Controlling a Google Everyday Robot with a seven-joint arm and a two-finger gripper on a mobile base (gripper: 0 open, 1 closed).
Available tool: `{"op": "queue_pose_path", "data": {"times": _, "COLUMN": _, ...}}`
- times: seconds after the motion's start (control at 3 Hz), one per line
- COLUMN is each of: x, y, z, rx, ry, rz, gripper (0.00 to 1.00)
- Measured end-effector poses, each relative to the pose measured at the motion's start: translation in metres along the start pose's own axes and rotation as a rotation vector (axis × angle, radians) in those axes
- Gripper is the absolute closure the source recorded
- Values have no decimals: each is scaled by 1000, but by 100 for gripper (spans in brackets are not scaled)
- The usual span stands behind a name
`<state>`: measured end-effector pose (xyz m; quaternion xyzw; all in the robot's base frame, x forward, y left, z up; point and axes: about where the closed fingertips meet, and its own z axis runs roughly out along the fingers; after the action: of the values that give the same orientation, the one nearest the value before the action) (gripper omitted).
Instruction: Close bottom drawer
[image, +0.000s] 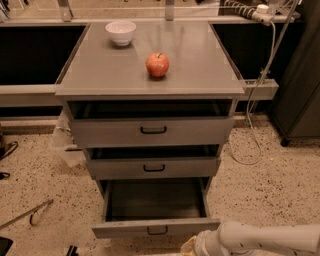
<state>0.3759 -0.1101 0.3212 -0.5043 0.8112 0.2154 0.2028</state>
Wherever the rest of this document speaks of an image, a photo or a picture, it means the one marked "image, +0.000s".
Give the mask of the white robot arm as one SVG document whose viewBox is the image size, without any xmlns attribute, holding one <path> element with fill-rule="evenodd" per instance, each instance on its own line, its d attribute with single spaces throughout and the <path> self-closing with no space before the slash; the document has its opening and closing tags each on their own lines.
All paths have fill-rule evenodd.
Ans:
<svg viewBox="0 0 320 256">
<path fill-rule="evenodd" d="M 221 223 L 181 246 L 183 256 L 254 256 L 267 251 L 283 256 L 319 256 L 320 225 L 257 227 L 241 222 Z"/>
</svg>

